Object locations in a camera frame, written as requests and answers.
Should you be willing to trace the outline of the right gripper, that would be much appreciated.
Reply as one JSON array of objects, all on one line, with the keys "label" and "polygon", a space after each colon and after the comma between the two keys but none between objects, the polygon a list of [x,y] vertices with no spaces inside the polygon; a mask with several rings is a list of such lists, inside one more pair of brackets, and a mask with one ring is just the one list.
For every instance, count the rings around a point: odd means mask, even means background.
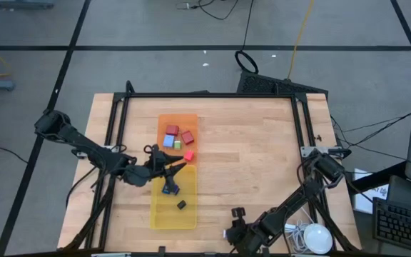
[{"label": "right gripper", "polygon": [[235,220],[232,220],[232,226],[225,230],[227,241],[241,256],[254,256],[262,245],[260,236],[251,229],[252,224],[247,224],[243,219],[243,207],[233,208],[231,213]]}]

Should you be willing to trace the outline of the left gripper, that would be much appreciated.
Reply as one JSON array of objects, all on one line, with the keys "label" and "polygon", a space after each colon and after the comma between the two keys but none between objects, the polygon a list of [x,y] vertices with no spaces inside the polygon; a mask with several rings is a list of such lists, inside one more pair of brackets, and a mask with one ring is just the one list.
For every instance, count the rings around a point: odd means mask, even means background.
[{"label": "left gripper", "polygon": [[[152,146],[146,145],[143,149],[145,153],[149,155],[148,160],[144,163],[144,167],[150,172],[150,175],[156,175],[160,173],[161,170],[171,164],[172,162],[177,162],[183,160],[183,156],[172,156],[164,153],[159,149],[158,144]],[[180,163],[177,165],[172,165],[167,168],[168,176],[175,176],[182,168],[184,168],[187,163]]]}]

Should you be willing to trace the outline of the dark purple digital timer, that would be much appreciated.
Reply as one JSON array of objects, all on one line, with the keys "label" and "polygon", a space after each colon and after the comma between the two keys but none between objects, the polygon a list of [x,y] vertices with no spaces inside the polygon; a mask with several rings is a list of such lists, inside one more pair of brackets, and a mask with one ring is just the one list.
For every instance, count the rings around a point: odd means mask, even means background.
[{"label": "dark purple digital timer", "polygon": [[174,181],[174,176],[169,176],[166,179],[166,183],[167,183],[167,187],[170,193],[177,195],[179,192],[179,187],[176,184],[176,182]]}]

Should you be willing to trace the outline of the orange translucent plastic tray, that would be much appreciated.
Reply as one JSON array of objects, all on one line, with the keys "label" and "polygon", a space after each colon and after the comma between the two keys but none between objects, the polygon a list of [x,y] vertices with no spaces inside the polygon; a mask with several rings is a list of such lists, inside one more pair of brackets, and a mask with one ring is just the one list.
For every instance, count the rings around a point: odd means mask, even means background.
[{"label": "orange translucent plastic tray", "polygon": [[[163,140],[166,135],[166,127],[167,125],[177,125],[179,126],[178,135],[175,136],[175,141],[181,142],[181,149],[174,149],[173,148],[165,148],[163,147]],[[191,131],[194,137],[194,142],[185,145],[182,138],[181,133],[184,131]],[[174,156],[184,156],[187,150],[194,151],[194,159],[192,161],[186,161],[190,165],[197,166],[198,165],[198,157],[199,157],[199,123],[198,123],[198,116],[196,114],[161,114],[158,117],[158,133],[157,133],[157,144],[159,145],[162,151],[165,151],[169,155]]]}]

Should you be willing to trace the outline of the yellow translucent plastic tray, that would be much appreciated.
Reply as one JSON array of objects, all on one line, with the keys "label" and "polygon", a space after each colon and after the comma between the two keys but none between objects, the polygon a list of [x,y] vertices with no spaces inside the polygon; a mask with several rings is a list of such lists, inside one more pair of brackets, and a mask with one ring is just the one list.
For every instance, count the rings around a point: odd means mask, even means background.
[{"label": "yellow translucent plastic tray", "polygon": [[[194,165],[182,168],[174,178],[179,187],[177,195],[164,194],[164,178],[152,183],[150,227],[156,230],[188,230],[197,224],[198,189],[197,171]],[[179,210],[177,204],[184,200],[186,207]]]}]

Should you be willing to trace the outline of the white round puck device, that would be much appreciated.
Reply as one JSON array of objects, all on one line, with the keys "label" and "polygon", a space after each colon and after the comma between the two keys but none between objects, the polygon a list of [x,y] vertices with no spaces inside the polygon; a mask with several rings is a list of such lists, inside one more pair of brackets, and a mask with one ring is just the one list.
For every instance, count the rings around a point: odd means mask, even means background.
[{"label": "white round puck device", "polygon": [[316,254],[324,254],[333,247],[333,237],[329,230],[319,223],[308,225],[303,233],[303,239],[308,250]]}]

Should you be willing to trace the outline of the white paper sheet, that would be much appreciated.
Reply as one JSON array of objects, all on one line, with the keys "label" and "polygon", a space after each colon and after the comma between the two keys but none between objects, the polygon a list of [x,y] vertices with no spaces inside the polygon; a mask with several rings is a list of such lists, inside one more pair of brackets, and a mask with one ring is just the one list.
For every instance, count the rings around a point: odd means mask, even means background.
[{"label": "white paper sheet", "polygon": [[360,193],[354,195],[353,209],[362,213],[372,214],[372,203],[368,201],[367,198],[369,198],[370,200],[373,200],[374,198],[381,198],[383,200],[386,200],[388,191],[389,185],[385,184],[383,186],[378,186],[376,188],[371,188],[367,191],[363,191],[362,193],[364,194],[364,196]]}]

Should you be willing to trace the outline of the black keyboard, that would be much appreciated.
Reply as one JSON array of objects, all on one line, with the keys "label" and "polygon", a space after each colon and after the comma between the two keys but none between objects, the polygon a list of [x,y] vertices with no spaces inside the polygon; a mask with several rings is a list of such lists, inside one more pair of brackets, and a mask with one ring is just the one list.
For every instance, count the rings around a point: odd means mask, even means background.
[{"label": "black keyboard", "polygon": [[411,205],[374,198],[372,236],[384,243],[411,250]]}]

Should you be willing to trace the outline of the dark grey monitor base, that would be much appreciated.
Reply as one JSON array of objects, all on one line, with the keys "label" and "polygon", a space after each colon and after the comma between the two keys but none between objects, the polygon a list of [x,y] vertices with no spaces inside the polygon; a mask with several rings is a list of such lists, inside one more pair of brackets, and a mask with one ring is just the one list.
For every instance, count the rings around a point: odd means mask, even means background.
[{"label": "dark grey monitor base", "polygon": [[387,200],[411,205],[411,182],[398,176],[391,176]]}]

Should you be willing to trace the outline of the black metal rig frame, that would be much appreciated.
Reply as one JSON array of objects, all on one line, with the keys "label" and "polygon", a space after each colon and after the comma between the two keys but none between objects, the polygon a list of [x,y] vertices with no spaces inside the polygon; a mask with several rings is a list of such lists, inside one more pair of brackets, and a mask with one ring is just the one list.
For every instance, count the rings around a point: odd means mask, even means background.
[{"label": "black metal rig frame", "polygon": [[112,94],[96,94],[86,114],[71,121],[99,144],[126,145],[129,155],[145,161],[143,147],[158,143],[162,114],[198,117],[198,217],[191,230],[154,230],[150,227],[151,187],[117,183],[106,236],[106,251],[131,253],[227,254],[223,231],[231,224],[232,208],[242,206],[247,219],[277,206],[297,187],[300,163],[297,131],[306,119],[293,114],[290,99],[235,94],[134,94],[129,100],[123,130],[110,126]]}]

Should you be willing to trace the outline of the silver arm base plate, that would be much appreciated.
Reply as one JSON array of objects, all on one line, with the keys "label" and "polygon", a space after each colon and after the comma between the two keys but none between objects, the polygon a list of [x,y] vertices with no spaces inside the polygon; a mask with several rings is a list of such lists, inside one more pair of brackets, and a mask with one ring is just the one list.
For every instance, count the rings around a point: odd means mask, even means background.
[{"label": "silver arm base plate", "polygon": [[[112,152],[119,152],[121,150],[120,146],[103,146],[104,148],[107,148],[109,150],[111,150]],[[77,158],[86,158],[87,154],[79,151],[77,149],[72,149],[71,150],[72,154],[74,154]]]},{"label": "silver arm base plate", "polygon": [[340,146],[302,146],[300,148],[300,152],[302,157],[308,157],[318,153],[325,153],[330,156],[336,156],[338,158],[344,157],[344,150]]}]

